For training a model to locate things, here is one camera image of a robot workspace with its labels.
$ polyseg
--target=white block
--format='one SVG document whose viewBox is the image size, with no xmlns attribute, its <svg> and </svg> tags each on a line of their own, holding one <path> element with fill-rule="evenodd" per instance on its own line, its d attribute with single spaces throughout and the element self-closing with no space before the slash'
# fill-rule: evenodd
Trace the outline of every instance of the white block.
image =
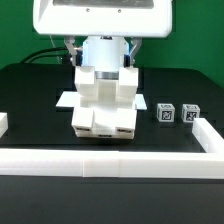
<svg viewBox="0 0 224 224">
<path fill-rule="evenodd" d="M 116 130 L 119 134 L 132 134 L 136 124 L 136 110 L 117 109 L 116 114 Z"/>
<path fill-rule="evenodd" d="M 182 120 L 185 123 L 193 123 L 194 118 L 199 118 L 200 108 L 195 104 L 183 104 L 182 107 Z"/>
<path fill-rule="evenodd" d="M 224 157 L 206 153 L 120 152 L 121 178 L 224 178 Z"/>
<path fill-rule="evenodd" d="M 90 132 L 94 121 L 94 111 L 92 108 L 74 108 L 72 127 L 75 131 Z"/>
<path fill-rule="evenodd" d="M 118 81 L 118 98 L 135 97 L 138 87 L 138 69 L 137 68 L 120 68 Z"/>
<path fill-rule="evenodd" d="M 0 113 L 0 138 L 8 130 L 7 113 Z"/>
<path fill-rule="evenodd" d="M 83 161 L 83 177 L 118 177 L 118 152 L 92 152 Z"/>
<path fill-rule="evenodd" d="M 81 96 L 96 95 L 95 69 L 91 66 L 76 67 L 75 86 Z"/>
<path fill-rule="evenodd" d="M 85 152 L 0 149 L 1 175 L 83 176 Z"/>
<path fill-rule="evenodd" d="M 223 153 L 224 139 L 204 118 L 195 118 L 192 133 L 207 153 Z"/>
<path fill-rule="evenodd" d="M 175 108 L 170 103 L 157 104 L 157 118 L 159 122 L 173 122 L 175 115 Z"/>
</svg>

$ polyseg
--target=cable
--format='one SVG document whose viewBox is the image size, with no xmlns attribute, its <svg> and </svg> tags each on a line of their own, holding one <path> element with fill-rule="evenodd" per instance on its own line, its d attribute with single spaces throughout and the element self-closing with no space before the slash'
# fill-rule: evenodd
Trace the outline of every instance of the cable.
<svg viewBox="0 0 224 224">
<path fill-rule="evenodd" d="M 56 45 L 55 45 L 54 40 L 53 40 L 53 37 L 51 35 L 50 35 L 50 40 L 51 40 L 53 48 L 56 48 Z"/>
<path fill-rule="evenodd" d="M 65 51 L 68 50 L 66 47 L 56 47 L 56 48 L 49 48 L 49 49 L 44 49 L 44 50 L 40 50 L 37 51 L 33 54 L 30 54 L 29 56 L 27 56 L 26 58 L 24 58 L 20 63 L 24 64 L 26 63 L 28 60 L 32 59 L 33 57 L 39 55 L 39 54 L 44 54 L 44 53 L 49 53 L 49 52 L 55 52 L 55 51 Z"/>
<path fill-rule="evenodd" d="M 33 58 L 31 61 L 29 61 L 29 64 L 31 64 L 32 62 L 34 62 L 34 61 L 36 61 L 36 60 L 38 60 L 38 59 L 40 59 L 40 58 L 50 58 L 50 57 L 62 57 L 62 56 L 64 56 L 64 54 L 58 54 L 58 55 L 40 55 L 40 56 L 37 56 L 37 57 L 35 57 L 35 58 Z"/>
</svg>

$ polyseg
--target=metal bracket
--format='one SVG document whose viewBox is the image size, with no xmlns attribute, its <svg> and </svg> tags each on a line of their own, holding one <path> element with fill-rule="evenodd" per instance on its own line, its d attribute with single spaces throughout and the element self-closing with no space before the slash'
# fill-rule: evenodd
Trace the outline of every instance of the metal bracket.
<svg viewBox="0 0 224 224">
<path fill-rule="evenodd" d="M 69 53 L 72 55 L 72 65 L 76 66 L 77 51 L 73 45 L 75 43 L 75 37 L 66 36 L 64 42 L 65 42 L 65 46 L 68 48 Z"/>
<path fill-rule="evenodd" d="M 130 65 L 132 66 L 135 63 L 135 55 L 138 53 L 139 49 L 142 46 L 142 38 L 133 37 L 131 43 L 133 46 L 130 51 Z"/>
</svg>

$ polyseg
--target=screen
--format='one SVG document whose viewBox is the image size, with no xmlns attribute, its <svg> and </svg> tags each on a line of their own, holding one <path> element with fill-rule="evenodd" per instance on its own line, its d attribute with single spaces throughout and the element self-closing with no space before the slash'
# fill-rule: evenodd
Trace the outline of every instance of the screen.
<svg viewBox="0 0 224 224">
<path fill-rule="evenodd" d="M 153 8 L 153 0 L 53 0 L 55 6 L 106 7 L 106 8 Z"/>
</svg>

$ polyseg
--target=small cube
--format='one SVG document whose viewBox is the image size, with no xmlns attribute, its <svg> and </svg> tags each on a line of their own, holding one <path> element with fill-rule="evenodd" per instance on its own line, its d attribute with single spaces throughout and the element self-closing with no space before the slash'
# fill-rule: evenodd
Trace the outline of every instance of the small cube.
<svg viewBox="0 0 224 224">
<path fill-rule="evenodd" d="M 94 120 L 92 108 L 79 107 L 74 109 L 72 127 L 75 131 L 90 132 Z"/>
<path fill-rule="evenodd" d="M 200 108 L 195 104 L 183 104 L 182 120 L 185 123 L 193 123 L 194 118 L 199 118 Z"/>
<path fill-rule="evenodd" d="M 173 104 L 158 103 L 157 118 L 159 122 L 174 122 L 175 108 Z"/>
<path fill-rule="evenodd" d="M 138 88 L 138 69 L 120 68 L 118 80 L 118 96 L 134 98 Z"/>
<path fill-rule="evenodd" d="M 116 130 L 119 134 L 132 134 L 135 130 L 137 111 L 132 109 L 117 109 Z"/>
</svg>

